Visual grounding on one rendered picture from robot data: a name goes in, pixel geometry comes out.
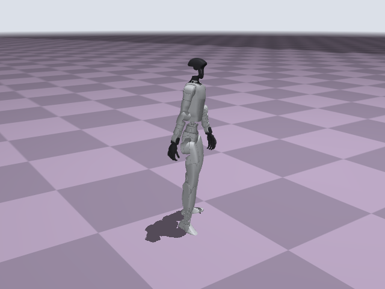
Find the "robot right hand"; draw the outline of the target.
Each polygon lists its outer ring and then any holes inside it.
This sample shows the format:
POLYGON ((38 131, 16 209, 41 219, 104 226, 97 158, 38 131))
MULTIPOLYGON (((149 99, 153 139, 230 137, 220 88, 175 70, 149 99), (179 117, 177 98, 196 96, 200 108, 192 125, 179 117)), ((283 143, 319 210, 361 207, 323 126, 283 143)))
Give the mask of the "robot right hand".
POLYGON ((169 156, 172 160, 175 160, 175 161, 177 161, 177 160, 175 159, 175 154, 176 154, 177 157, 179 158, 179 155, 178 155, 178 153, 177 153, 177 145, 179 144, 179 140, 180 140, 180 138, 177 138, 177 139, 176 139, 176 142, 171 141, 171 145, 170 145, 170 147, 169 147, 169 149, 168 149, 168 156, 169 156))

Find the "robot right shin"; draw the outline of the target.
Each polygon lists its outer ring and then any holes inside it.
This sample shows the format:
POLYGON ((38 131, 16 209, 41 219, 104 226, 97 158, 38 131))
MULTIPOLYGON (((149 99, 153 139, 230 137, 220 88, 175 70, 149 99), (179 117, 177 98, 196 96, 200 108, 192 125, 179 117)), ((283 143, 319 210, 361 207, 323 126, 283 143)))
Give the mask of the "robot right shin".
POLYGON ((183 183, 183 192, 182 192, 182 206, 184 211, 183 223, 185 225, 190 224, 192 211, 194 209, 195 201, 196 201, 196 187, 191 189, 188 185, 188 182, 183 183))

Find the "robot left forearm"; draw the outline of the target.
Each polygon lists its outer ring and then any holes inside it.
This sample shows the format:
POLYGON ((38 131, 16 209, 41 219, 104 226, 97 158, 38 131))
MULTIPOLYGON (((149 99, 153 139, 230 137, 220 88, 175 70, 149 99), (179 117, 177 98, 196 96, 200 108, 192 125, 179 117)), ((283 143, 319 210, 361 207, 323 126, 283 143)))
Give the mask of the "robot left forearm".
POLYGON ((204 129, 204 132, 209 132, 208 127, 211 126, 209 125, 208 113, 202 116, 202 127, 204 129))

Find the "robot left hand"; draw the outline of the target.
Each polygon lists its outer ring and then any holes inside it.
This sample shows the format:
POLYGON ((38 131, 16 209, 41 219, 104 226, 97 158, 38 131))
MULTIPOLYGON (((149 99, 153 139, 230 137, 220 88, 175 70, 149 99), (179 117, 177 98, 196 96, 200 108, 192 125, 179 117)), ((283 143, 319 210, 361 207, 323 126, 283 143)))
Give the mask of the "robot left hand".
POLYGON ((207 149, 210 147, 209 150, 210 149, 213 150, 216 147, 217 141, 216 141, 215 137, 211 134, 212 133, 211 127, 208 127, 208 131, 209 132, 205 133, 206 135, 208 135, 207 136, 207 139, 208 139, 208 147, 207 147, 207 149))

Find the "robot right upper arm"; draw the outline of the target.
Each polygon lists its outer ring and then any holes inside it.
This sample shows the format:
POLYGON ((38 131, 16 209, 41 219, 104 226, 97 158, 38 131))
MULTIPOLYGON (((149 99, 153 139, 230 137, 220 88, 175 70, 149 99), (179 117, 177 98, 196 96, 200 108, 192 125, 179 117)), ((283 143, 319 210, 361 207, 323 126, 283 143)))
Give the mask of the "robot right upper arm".
POLYGON ((188 121, 191 118, 191 115, 188 112, 188 109, 191 105, 191 101, 195 93, 196 93, 196 86, 194 85, 186 85, 183 89, 183 99, 181 103, 180 112, 183 111, 185 113, 185 117, 183 118, 183 120, 185 121, 188 121))

